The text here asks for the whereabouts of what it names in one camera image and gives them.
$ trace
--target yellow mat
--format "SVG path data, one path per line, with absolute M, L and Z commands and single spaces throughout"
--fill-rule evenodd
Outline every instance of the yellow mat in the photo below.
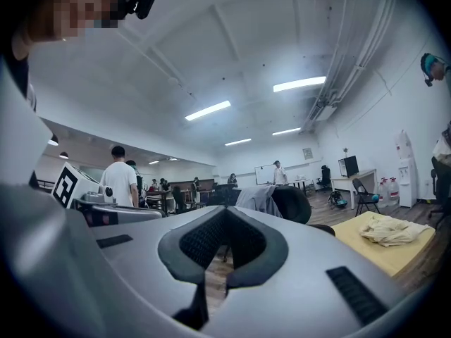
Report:
M 389 276 L 396 277 L 428 246 L 435 235 L 435 229 L 424 230 L 411 243 L 384 247 L 377 243 L 371 243 L 359 234 L 359 228 L 373 215 L 376 218 L 383 217 L 381 214 L 367 211 L 346 222 L 334 225 L 332 228 L 339 240 L 372 261 Z

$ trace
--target beige cloth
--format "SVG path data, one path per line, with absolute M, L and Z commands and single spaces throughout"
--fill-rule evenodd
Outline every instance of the beige cloth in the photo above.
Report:
M 373 243 L 381 246 L 403 245 L 414 241 L 428 225 L 407 222 L 389 216 L 369 219 L 368 223 L 360 227 L 359 234 Z

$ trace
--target white t-shirt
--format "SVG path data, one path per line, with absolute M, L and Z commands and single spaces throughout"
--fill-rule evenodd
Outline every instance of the white t-shirt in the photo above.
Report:
M 280 167 L 274 169 L 274 182 L 276 184 L 287 184 L 287 173 L 285 173 L 285 169 Z
M 133 206 L 130 185 L 136 184 L 135 169 L 125 164 L 123 161 L 116 161 L 111 164 L 100 179 L 101 185 L 108 185 L 113 188 L 113 197 L 120 206 Z

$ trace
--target whiteboard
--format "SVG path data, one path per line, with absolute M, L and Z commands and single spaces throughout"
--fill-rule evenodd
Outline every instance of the whiteboard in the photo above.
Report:
M 256 166 L 254 169 L 257 184 L 268 184 L 274 181 L 274 169 L 276 169 L 274 164 Z

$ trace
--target desk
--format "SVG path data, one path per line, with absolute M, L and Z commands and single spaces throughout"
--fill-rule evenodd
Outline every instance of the desk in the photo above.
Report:
M 354 193 L 355 193 L 355 189 L 354 189 L 354 185 L 352 185 L 352 180 L 355 178 L 359 178 L 362 179 L 363 177 L 367 177 L 369 175 L 373 175 L 374 178 L 374 190 L 378 189 L 378 178 L 376 177 L 376 169 L 371 169 L 371 170 L 363 170 L 357 174 L 354 174 L 350 177 L 332 177 L 330 179 L 330 183 L 332 184 L 332 192 L 335 191 L 335 185 L 333 184 L 334 182 L 346 182 L 348 184 L 349 187 L 349 191 L 351 193 L 351 209 L 355 208 L 355 204 L 354 204 Z
M 171 192 L 147 192 L 147 198 L 151 197 L 151 200 L 161 200 L 161 210 L 168 215 L 168 202 L 166 200 L 166 195 Z
M 413 242 L 405 245 L 385 247 L 371 243 L 359 234 L 359 228 L 373 215 L 383 217 L 381 214 L 367 211 L 332 228 L 340 241 L 369 259 L 389 276 L 396 277 L 428 246 L 435 235 L 435 229 L 424 230 Z
M 309 179 L 295 180 L 293 182 L 288 182 L 288 184 L 293 184 L 293 187 L 296 187 L 296 184 L 297 184 L 297 187 L 299 189 L 301 189 L 301 184 L 300 183 L 302 183 L 302 187 L 304 188 L 304 195 L 307 196 L 307 192 L 305 191 L 305 182 L 307 182 L 308 180 Z

